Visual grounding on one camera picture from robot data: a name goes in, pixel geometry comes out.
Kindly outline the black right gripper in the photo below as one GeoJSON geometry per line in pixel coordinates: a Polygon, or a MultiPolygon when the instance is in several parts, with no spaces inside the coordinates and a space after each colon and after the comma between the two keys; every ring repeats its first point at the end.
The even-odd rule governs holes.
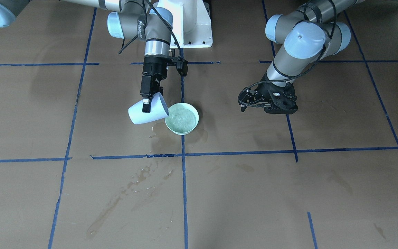
{"type": "Polygon", "coordinates": [[[171,56],[170,48],[161,48],[155,52],[146,53],[143,62],[142,83],[142,112],[151,112],[153,95],[161,92],[161,81],[167,78],[168,66],[174,66],[179,75],[185,77],[188,72],[189,61],[183,57],[171,56]]]}

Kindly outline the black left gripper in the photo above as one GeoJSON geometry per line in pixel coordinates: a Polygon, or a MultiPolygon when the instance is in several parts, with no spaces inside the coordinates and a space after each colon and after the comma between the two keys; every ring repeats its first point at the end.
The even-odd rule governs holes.
{"type": "Polygon", "coordinates": [[[294,114],[298,111],[294,85],[284,87],[270,81],[260,81],[245,87],[237,97],[242,112],[247,107],[263,108],[268,114],[294,114]]]}

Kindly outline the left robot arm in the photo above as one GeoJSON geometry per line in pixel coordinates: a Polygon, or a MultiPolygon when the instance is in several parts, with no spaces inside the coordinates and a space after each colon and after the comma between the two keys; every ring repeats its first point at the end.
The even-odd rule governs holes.
{"type": "Polygon", "coordinates": [[[297,96],[293,82],[316,63],[345,49],[351,40],[349,27],[337,21],[338,14],[359,0],[310,0],[287,15],[273,15],[265,35],[281,48],[262,79],[243,89],[237,100],[244,112],[263,108],[269,114],[293,114],[297,96]]]}

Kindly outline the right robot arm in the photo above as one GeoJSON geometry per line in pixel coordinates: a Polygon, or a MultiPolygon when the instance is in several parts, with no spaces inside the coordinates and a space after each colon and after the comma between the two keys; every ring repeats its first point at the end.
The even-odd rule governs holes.
{"type": "Polygon", "coordinates": [[[138,111],[155,111],[153,104],[163,94],[161,81],[166,79],[168,67],[175,66],[181,76],[186,76],[188,72],[188,62],[170,51],[172,40],[178,45],[171,11],[155,6],[150,0],[73,0],[72,3],[109,10],[109,34],[129,40],[122,44],[121,51],[135,40],[145,41],[140,89],[142,103],[138,105],[138,111]]]}

